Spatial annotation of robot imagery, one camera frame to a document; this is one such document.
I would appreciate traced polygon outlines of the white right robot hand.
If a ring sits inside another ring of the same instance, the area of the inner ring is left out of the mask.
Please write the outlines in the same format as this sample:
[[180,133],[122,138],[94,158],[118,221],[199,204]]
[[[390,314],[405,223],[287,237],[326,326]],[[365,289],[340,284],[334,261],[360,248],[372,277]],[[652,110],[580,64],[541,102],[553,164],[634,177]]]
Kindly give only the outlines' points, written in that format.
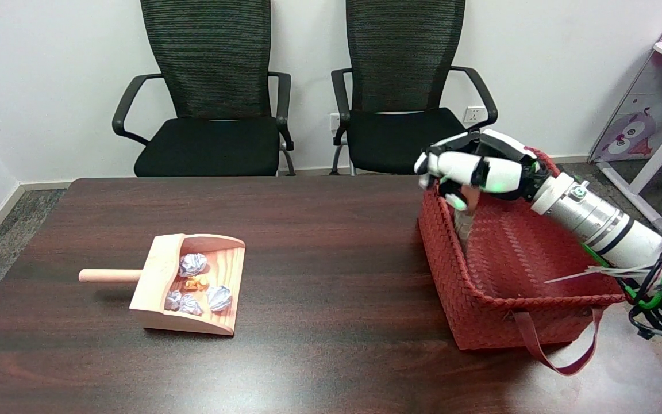
[[436,187],[438,195],[460,212],[471,212],[478,203],[478,197],[465,194],[465,189],[532,202],[546,180],[555,176],[533,150],[494,129],[462,133],[428,146],[413,172],[421,187]]

